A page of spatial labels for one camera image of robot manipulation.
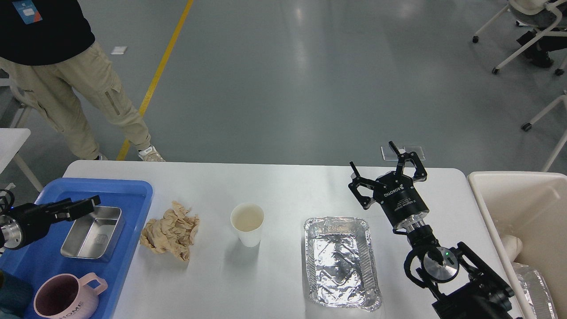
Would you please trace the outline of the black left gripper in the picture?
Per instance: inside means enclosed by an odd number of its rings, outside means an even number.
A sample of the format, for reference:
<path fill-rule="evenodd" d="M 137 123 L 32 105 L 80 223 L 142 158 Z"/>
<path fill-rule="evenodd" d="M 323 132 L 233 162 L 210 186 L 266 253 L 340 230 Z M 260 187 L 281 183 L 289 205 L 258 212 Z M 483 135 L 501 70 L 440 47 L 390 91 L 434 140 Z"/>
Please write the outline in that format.
<path fill-rule="evenodd" d="M 101 203 L 99 195 L 73 202 L 66 198 L 58 202 L 36 205 L 26 203 L 1 214 L 1 246 L 20 249 L 45 237 L 51 224 L 75 221 L 94 212 Z"/>

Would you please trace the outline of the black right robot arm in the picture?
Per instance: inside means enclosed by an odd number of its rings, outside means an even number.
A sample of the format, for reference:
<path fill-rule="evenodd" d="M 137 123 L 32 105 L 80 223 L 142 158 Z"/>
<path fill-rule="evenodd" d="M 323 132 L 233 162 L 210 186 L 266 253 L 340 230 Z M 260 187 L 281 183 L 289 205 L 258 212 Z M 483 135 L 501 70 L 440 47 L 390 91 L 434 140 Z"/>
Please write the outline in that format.
<path fill-rule="evenodd" d="M 406 277 L 431 292 L 440 319 L 509 319 L 512 287 L 464 242 L 453 248 L 440 244 L 424 222 L 429 208 L 414 185 L 427 180 L 423 163 L 416 152 L 400 152 L 392 141 L 389 147 L 397 157 L 395 170 L 368 179 L 350 162 L 348 187 L 363 209 L 378 203 L 393 233 L 407 238 Z"/>

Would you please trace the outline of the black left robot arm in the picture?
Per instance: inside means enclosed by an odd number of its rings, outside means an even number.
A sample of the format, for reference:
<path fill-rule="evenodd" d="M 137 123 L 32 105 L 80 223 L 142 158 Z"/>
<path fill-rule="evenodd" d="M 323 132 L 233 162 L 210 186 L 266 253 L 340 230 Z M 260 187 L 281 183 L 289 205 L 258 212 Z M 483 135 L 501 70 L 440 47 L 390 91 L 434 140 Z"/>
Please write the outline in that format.
<path fill-rule="evenodd" d="M 75 221 L 91 212 L 101 203 L 95 195 L 73 202 L 65 198 L 58 202 L 34 204 L 27 202 L 14 206 L 14 194 L 7 189 L 1 190 L 1 238 L 2 248 L 20 249 L 44 238 L 52 224 L 62 221 Z"/>

